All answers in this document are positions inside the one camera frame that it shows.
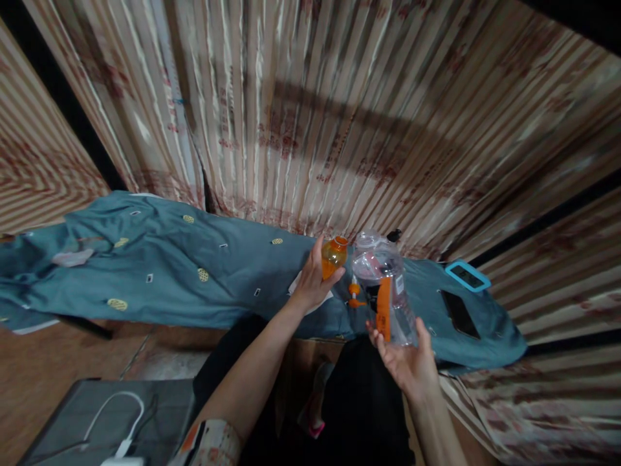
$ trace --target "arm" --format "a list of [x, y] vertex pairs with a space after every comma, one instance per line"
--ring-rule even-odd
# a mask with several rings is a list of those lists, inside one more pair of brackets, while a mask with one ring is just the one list
[[408, 400], [409, 412], [429, 466], [468, 466], [455, 428], [442, 398], [431, 336], [422, 319], [416, 319], [419, 347], [386, 344], [367, 322], [371, 343]]
[[242, 353], [215, 389], [195, 423], [223, 419], [245, 442], [274, 386], [285, 350], [307, 311], [321, 303], [343, 276], [338, 269], [328, 280], [321, 278], [321, 246], [317, 239], [302, 269], [298, 286], [285, 306]]

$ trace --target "orange juice bottle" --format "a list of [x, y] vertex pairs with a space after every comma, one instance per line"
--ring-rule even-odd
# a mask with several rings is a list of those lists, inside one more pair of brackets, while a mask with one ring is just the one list
[[347, 240], [342, 236], [337, 236], [332, 241], [328, 241], [321, 248], [321, 269], [323, 279], [330, 278], [339, 267], [344, 267], [347, 262]]

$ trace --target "teal bedsheet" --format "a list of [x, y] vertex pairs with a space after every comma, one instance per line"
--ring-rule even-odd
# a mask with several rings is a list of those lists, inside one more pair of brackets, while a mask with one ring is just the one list
[[[14, 331], [53, 314], [219, 328], [249, 313], [269, 319], [287, 301], [313, 243], [184, 203], [114, 192], [67, 215], [64, 224], [1, 245], [0, 318]], [[52, 262], [60, 252], [89, 248], [94, 254], [84, 265]], [[345, 304], [350, 281], [348, 265], [334, 298], [304, 318], [298, 337], [353, 338], [364, 332], [368, 308]], [[505, 310], [488, 293], [475, 295], [449, 279], [439, 264], [406, 261], [406, 287], [415, 313], [433, 328], [438, 358], [487, 368], [524, 352], [525, 341]], [[481, 342], [454, 331], [439, 288], [464, 298]]]

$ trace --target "smartphone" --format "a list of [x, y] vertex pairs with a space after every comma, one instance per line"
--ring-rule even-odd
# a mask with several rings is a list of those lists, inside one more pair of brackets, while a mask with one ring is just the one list
[[442, 295], [442, 299], [446, 305], [446, 310], [453, 321], [453, 327], [455, 327], [455, 330], [476, 340], [480, 340], [481, 336], [479, 335], [479, 332], [477, 332], [477, 328], [474, 326], [474, 322], [472, 322], [472, 319], [470, 318], [470, 314], [466, 309], [463, 299], [456, 294], [449, 293], [448, 291], [438, 291]]

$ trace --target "beige curtain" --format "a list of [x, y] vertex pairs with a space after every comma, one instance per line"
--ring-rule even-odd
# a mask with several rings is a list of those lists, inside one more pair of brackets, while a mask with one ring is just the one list
[[204, 208], [161, 2], [24, 3], [128, 188]]
[[449, 407], [504, 464], [621, 460], [620, 345], [525, 359], [443, 383]]
[[[409, 257], [471, 259], [621, 165], [621, 60], [517, 0], [25, 3], [130, 189], [202, 206], [204, 170], [218, 214], [350, 239], [398, 227]], [[529, 342], [618, 327], [620, 204], [482, 267]], [[560, 366], [575, 383], [580, 361]], [[487, 419], [488, 376], [445, 381], [452, 409], [507, 462], [540, 462]], [[506, 380], [506, 415], [530, 419]], [[614, 380], [593, 376], [618, 402]], [[556, 461], [564, 424], [536, 422]]]
[[0, 21], [0, 234], [58, 223], [108, 192]]

